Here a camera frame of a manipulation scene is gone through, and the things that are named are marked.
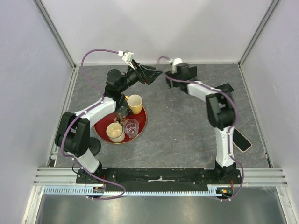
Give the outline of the blue-edged black phone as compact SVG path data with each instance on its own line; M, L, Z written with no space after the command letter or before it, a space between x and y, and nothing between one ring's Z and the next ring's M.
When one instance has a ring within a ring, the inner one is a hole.
M226 93L226 94L231 93L231 92L234 91L233 87L229 83L219 85L215 88L222 91L222 92L224 92L224 93Z

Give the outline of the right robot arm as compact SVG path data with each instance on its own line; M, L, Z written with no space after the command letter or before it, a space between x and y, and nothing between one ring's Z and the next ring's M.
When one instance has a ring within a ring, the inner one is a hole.
M214 178L218 183L226 183L236 172L236 161L233 155L233 132L237 112L231 96L230 84L210 87L197 80L197 68L187 63L173 65L172 71L165 73L169 87L177 87L188 95L197 97L206 103L210 125L215 130L216 159Z

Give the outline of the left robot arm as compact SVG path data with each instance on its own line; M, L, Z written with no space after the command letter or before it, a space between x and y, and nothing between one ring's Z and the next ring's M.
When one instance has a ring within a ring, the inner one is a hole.
M90 142L90 129L105 116L127 106L123 92L137 82L151 84L162 72L155 67L132 62L127 71L112 69L107 73L105 91L101 98L89 107L76 112L65 112L60 120L55 144L64 157L76 160L84 168L91 183L102 180L101 163L95 158L100 151L100 141Z

